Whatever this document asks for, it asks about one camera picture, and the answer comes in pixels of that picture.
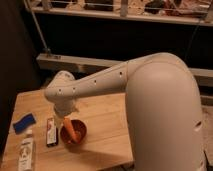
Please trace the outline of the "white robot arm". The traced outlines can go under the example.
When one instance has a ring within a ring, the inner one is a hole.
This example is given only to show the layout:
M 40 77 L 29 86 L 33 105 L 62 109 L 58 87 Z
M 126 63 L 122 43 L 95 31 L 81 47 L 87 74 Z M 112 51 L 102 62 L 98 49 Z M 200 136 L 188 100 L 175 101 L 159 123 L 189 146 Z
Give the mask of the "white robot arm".
M 206 171 L 199 88 L 174 54 L 139 57 L 79 80 L 60 71 L 45 97 L 64 117 L 74 99 L 120 92 L 135 171 Z

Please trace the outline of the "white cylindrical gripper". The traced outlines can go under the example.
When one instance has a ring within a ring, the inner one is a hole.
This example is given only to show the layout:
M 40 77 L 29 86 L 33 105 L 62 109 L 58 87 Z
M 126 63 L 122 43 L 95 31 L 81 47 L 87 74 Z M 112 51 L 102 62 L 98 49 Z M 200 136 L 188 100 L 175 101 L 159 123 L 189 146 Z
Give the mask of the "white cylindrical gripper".
M 54 111 L 58 117 L 63 118 L 72 112 L 76 112 L 77 107 L 74 100 L 60 101 L 54 104 Z

